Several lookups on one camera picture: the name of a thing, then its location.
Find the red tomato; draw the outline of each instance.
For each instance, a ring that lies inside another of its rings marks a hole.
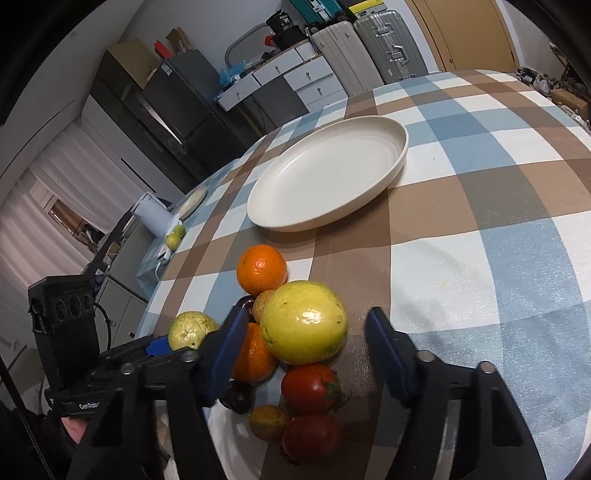
[[[281,381],[287,404],[299,413],[328,411],[342,395],[335,372],[322,364],[308,364],[289,370]]]
[[[297,462],[322,460],[339,447],[343,428],[326,413],[309,413],[297,417],[285,428],[281,446],[285,454]]]

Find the silver suitcase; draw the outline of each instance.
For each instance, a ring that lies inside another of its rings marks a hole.
[[[355,22],[355,31],[386,83],[428,74],[417,43],[397,11],[360,18]]]
[[[312,35],[330,68],[350,97],[384,85],[353,25],[340,22]]]

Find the hand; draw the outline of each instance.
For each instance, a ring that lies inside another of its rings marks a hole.
[[[80,418],[66,417],[62,418],[61,422],[64,424],[64,428],[72,440],[76,443],[80,443],[82,436],[86,431],[88,421]]]

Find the checkered tablecloth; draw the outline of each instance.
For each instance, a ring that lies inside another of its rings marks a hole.
[[[388,116],[408,129],[407,163],[388,190],[317,230],[254,226],[246,200],[271,161],[314,130],[360,115]],[[244,295],[238,258],[260,243],[281,251],[291,280],[328,284],[350,317],[335,364],[353,393],[337,415],[345,426],[340,453],[293,467],[277,445],[252,437],[245,417],[217,405],[209,426],[228,477],[384,478],[405,417],[372,370],[363,338],[367,311],[381,306],[419,348],[459,365],[496,364],[548,478],[563,479],[591,437],[590,147],[581,127],[511,76],[441,73],[305,115],[209,179],[139,334],[166,333],[185,310],[223,320]],[[143,275],[151,262],[148,254]],[[278,402],[282,375],[258,390],[258,404]],[[449,435],[442,478],[452,450]]]

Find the camera lens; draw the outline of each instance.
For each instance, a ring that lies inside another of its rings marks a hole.
[[[72,295],[70,297],[70,312],[74,318],[78,318],[80,312],[82,312],[82,304],[80,303],[80,297],[78,295]]]
[[[90,298],[90,295],[88,295],[88,294],[84,295],[84,308],[86,309],[87,312],[89,312],[90,309],[92,308],[92,299]]]
[[[58,300],[56,303],[57,319],[63,322],[66,319],[66,315],[68,315],[68,309],[66,308],[66,304],[62,300]]]

